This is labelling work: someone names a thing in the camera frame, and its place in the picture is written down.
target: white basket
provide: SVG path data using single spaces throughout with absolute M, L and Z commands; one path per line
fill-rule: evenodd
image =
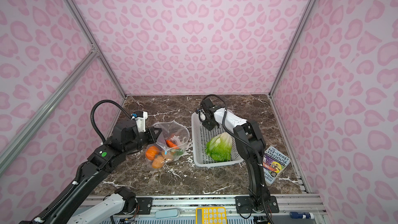
M 236 150 L 235 139 L 232 138 L 232 150 L 231 150 L 231 160 L 228 162 L 217 162 L 209 157 L 206 152 L 206 143 L 223 132 L 224 128 L 220 125 L 220 128 L 214 128 L 209 131 L 202 126 L 199 121 L 199 116 L 195 112 L 192 114 L 192 146 L 193 146 L 193 161 L 199 167 L 215 167 L 215 166 L 225 166 L 236 163 L 243 162 L 243 158 L 240 157 L 238 151 Z

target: pink wall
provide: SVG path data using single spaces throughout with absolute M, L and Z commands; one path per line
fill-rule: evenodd
M 276 104 L 338 224 L 398 222 L 398 0 L 320 0 Z
M 76 0 L 128 94 L 267 93 L 307 0 Z
M 62 0 L 0 0 L 0 154 L 88 51 Z
M 100 145 L 90 111 L 102 99 L 122 102 L 95 60 L 0 178 L 1 223 L 31 220 L 71 182 L 77 166 Z M 111 104 L 97 108 L 96 123 L 104 135 L 112 128 L 116 110 Z

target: cable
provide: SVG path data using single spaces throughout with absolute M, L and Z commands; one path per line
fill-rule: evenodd
M 269 212 L 271 213 L 271 218 L 272 218 L 272 211 L 271 208 L 268 206 Z
M 251 207 L 250 205 L 242 205 L 242 206 L 239 207 L 239 210 L 240 210 L 240 208 L 243 207 L 243 206 L 249 206 L 249 207 L 250 207 L 250 215 L 249 215 L 248 217 L 243 217 L 243 216 L 241 215 L 241 213 L 239 213 L 239 215 L 240 215 L 243 219 L 247 220 L 248 218 L 251 217 L 251 214 L 253 213 L 253 209 L 252 209 L 252 207 Z
M 140 211 L 140 205 L 137 205 L 137 207 L 135 207 L 135 213 L 134 213 L 134 220 L 135 220 L 135 216 L 137 215 L 137 213 Z
M 246 143 L 244 140 L 242 140 L 242 139 L 240 139 L 238 136 L 236 136 L 233 132 L 231 132 L 231 131 L 225 126 L 226 113 L 227 113 L 227 109 L 228 109 L 228 108 L 227 108 L 226 102 L 225 102 L 220 96 L 215 95 L 215 94 L 209 94 L 209 95 L 205 96 L 205 97 L 202 99 L 202 101 L 205 100 L 205 99 L 208 98 L 208 97 L 211 97 L 211 96 L 220 99 L 220 100 L 224 103 L 225 111 L 224 111 L 224 116 L 222 117 L 222 127 L 224 128 L 224 130 L 225 130 L 228 134 L 230 134 L 232 137 L 234 137 L 235 140 L 239 140 L 241 143 L 243 143 L 244 145 L 246 145 L 247 147 L 249 147 L 251 150 L 253 150 L 253 152 L 255 153 L 255 155 L 256 155 L 256 157 L 257 157 L 257 162 L 258 162 L 258 165 L 261 167 L 261 168 L 260 168 L 260 170 L 261 170 L 263 167 L 262 167 L 261 156 L 260 156 L 260 154 L 258 153 L 258 151 L 257 151 L 256 149 L 254 149 L 249 143 Z M 268 222 L 271 223 L 271 224 L 274 224 L 274 222 L 271 220 L 271 217 L 269 216 L 269 214 L 268 214 L 268 212 L 267 212 L 266 203 L 265 203 L 265 201 L 264 201 L 264 185 L 265 185 L 265 179 L 264 179 L 264 177 L 260 177 L 260 178 L 261 178 L 261 186 L 262 186 L 262 187 L 261 187 L 261 203 L 262 203 L 262 205 L 263 205 L 264 212 L 265 212 L 265 214 L 266 214 L 266 216 L 267 216 Z
M 105 198 L 107 198 L 107 197 L 110 197 L 111 195 L 106 195 L 102 200 L 104 201 L 105 200 Z
M 97 109 L 97 107 L 98 107 L 99 105 L 101 105 L 102 103 L 106 103 L 106 102 L 107 102 L 107 103 L 112 103 L 112 104 L 114 104 L 114 105 L 117 106 L 124 114 L 126 114 L 128 118 L 131 118 L 130 115 L 126 112 L 126 110 L 125 110 L 123 107 L 121 107 L 121 105 L 119 105 L 117 102 L 114 102 L 114 101 L 111 101 L 111 100 L 102 100 L 102 101 L 97 102 L 97 103 L 93 106 L 93 108 L 91 109 L 90 121 L 91 121 L 91 125 L 93 126 L 95 132 L 97 132 L 98 136 L 101 138 L 102 143 L 105 143 L 106 139 L 105 139 L 105 137 L 102 135 L 101 131 L 98 129 L 98 127 L 97 127 L 97 125 L 96 125 L 96 121 L 94 120 L 94 113 L 95 113 L 95 111 L 96 111 L 96 109 Z
M 77 187 L 77 185 L 80 183 L 80 176 L 82 175 L 82 167 L 86 162 L 83 162 L 77 167 L 76 171 L 76 176 L 74 180 L 72 181 L 72 184 L 70 185 L 68 191 L 55 203 L 42 217 L 42 220 L 46 220 L 50 215 L 52 215 L 58 208 L 61 206 L 61 204 L 69 197 L 69 195 L 74 191 L 74 189 Z

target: blue glue stick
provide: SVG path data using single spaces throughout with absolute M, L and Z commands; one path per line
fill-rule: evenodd
M 290 212 L 290 217 L 292 219 L 314 219 L 314 214 L 308 212 Z

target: brown marble surface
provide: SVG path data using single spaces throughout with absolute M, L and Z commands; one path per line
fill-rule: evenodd
M 256 120 L 266 140 L 287 154 L 275 117 L 266 95 L 223 95 L 237 116 Z M 184 125 L 191 134 L 191 115 L 203 96 L 134 96 L 128 97 L 124 108 L 127 112 L 147 111 L 146 126 L 155 122 L 172 120 Z M 127 118 L 124 114 L 119 120 Z M 198 195 L 198 194 L 247 194 L 248 174 L 244 162 L 219 167 L 198 167 L 193 162 L 192 140 L 187 152 L 178 161 L 166 164 L 157 172 L 151 172 L 146 164 L 145 150 L 129 155 L 107 179 L 99 184 L 93 194 L 107 195 L 127 186 L 137 195 Z M 271 194 L 301 193 L 291 164 L 269 187 Z

